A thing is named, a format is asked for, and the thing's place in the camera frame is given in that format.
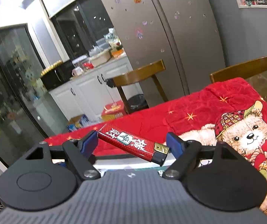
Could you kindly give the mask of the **red patterned lighter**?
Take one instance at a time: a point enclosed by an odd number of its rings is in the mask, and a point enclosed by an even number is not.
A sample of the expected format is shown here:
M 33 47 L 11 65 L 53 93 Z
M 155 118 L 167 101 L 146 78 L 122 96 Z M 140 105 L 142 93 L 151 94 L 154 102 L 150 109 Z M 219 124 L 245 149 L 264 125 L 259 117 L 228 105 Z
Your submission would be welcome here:
M 148 162 L 163 166 L 170 148 L 141 136 L 122 130 L 112 124 L 105 124 L 97 133 L 100 140 Z

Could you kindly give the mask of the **silver double door refrigerator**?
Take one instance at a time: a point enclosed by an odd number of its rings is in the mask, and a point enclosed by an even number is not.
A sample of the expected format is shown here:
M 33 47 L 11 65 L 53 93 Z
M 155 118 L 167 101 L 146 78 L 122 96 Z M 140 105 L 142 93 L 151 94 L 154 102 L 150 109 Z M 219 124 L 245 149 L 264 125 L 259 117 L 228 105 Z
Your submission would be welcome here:
M 225 67 L 209 0 L 101 0 L 133 69 L 163 60 L 169 100 L 199 91 Z

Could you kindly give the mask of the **wooden chair near cabinet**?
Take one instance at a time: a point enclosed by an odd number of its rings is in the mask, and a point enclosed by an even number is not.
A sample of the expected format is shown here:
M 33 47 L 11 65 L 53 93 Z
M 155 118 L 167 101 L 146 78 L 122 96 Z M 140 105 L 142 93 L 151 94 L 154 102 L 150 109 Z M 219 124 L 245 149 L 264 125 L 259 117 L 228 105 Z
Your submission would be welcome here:
M 125 96 L 125 93 L 122 87 L 131 85 L 134 83 L 139 83 L 140 81 L 144 81 L 148 78 L 152 78 L 163 101 L 168 102 L 168 98 L 156 76 L 157 73 L 162 72 L 164 70 L 166 70 L 164 62 L 163 60 L 159 60 L 151 64 L 148 64 L 146 66 L 135 69 L 133 71 L 123 73 L 119 76 L 105 79 L 105 83 L 110 88 L 117 88 L 127 113 L 131 114 L 133 112 L 137 112 L 137 110 L 131 109 L 131 106 L 128 103 L 128 100 Z

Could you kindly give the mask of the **black toaster oven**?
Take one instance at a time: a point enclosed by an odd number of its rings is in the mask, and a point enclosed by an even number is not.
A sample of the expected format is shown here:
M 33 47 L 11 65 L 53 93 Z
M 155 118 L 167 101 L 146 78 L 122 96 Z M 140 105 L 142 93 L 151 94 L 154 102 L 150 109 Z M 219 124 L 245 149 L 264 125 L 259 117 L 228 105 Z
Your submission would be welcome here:
M 68 82 L 72 77 L 74 65 L 71 60 L 59 60 L 41 72 L 40 79 L 47 91 Z

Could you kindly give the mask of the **white mug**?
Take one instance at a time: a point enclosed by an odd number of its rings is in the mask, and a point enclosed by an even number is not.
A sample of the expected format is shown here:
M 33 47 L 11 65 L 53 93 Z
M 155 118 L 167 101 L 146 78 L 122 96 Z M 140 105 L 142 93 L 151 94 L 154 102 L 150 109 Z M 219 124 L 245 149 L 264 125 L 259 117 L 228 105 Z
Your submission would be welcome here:
M 81 74 L 83 74 L 81 67 L 76 67 L 72 70 L 72 76 L 80 76 Z

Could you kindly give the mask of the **beige plastic basin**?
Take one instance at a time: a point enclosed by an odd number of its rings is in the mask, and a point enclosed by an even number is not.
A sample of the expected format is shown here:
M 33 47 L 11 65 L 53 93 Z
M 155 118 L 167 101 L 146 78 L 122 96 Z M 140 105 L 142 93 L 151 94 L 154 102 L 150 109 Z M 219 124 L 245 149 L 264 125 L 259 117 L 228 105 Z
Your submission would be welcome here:
M 97 67 L 99 65 L 102 65 L 106 62 L 108 62 L 111 59 L 111 54 L 109 50 L 104 50 L 97 55 L 91 57 L 90 62 L 93 65 L 93 67 Z

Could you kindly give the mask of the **red teddy bear blanket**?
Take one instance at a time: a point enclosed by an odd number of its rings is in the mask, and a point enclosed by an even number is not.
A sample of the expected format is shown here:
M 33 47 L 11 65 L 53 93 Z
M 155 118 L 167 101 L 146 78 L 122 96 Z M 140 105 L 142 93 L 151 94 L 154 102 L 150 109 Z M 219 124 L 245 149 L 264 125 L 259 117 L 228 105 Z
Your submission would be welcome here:
M 240 77 L 213 83 L 189 96 L 111 120 L 110 124 L 164 145 L 168 132 L 207 146 L 226 142 L 267 180 L 267 103 Z M 103 140 L 94 150 L 97 156 L 126 153 Z M 267 215 L 267 195 L 261 211 Z

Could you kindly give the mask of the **red cardboard box on floor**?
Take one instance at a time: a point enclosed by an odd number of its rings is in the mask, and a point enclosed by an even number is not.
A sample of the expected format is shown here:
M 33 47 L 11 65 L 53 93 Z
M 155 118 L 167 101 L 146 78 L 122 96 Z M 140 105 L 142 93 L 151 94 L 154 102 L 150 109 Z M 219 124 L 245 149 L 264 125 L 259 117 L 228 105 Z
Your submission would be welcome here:
M 109 121 L 123 117 L 126 114 L 127 111 L 124 107 L 124 103 L 122 100 L 120 100 L 114 103 L 107 104 L 101 113 L 101 118 L 103 119 L 103 121 Z

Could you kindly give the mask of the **white kitchen cabinet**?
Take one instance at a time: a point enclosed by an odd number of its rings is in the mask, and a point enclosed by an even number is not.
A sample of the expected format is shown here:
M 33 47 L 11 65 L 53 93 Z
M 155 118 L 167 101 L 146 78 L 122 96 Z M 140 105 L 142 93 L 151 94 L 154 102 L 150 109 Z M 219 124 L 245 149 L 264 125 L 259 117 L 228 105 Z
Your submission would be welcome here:
M 128 57 L 123 55 L 71 79 L 49 93 L 66 119 L 84 114 L 90 120 L 98 120 L 107 104 L 121 100 L 117 88 L 108 87 L 105 80 L 132 70 Z

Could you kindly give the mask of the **wooden chair right side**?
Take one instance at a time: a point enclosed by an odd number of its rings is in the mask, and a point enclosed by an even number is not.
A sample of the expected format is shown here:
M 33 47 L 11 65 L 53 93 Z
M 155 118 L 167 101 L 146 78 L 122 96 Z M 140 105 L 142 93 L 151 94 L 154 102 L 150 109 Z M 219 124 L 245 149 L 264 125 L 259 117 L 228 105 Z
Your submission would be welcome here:
M 210 74 L 211 83 L 222 82 L 233 78 L 247 79 L 267 71 L 267 56 L 226 67 Z

